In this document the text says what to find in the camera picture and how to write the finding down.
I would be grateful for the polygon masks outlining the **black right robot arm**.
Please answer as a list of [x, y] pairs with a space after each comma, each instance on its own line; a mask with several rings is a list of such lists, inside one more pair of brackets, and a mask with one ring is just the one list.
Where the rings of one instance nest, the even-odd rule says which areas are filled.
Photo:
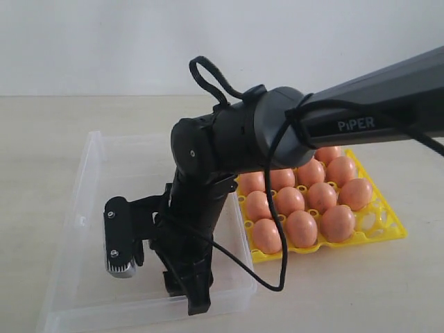
[[443, 152], [442, 48], [310, 94], [263, 85], [238, 92], [204, 56], [189, 70], [217, 104], [171, 130], [176, 171], [150, 243], [189, 315], [210, 308], [213, 232], [238, 175], [299, 167], [326, 146], [414, 139]]

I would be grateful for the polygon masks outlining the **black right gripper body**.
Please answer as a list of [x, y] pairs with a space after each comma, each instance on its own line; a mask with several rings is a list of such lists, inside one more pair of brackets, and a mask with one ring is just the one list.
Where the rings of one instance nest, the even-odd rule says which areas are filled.
[[166, 232], [166, 271], [171, 271], [185, 292], [185, 280], [201, 273], [212, 274], [214, 229], [229, 194], [237, 188], [229, 173], [202, 184], [181, 173], [174, 175], [168, 201], [159, 217]]

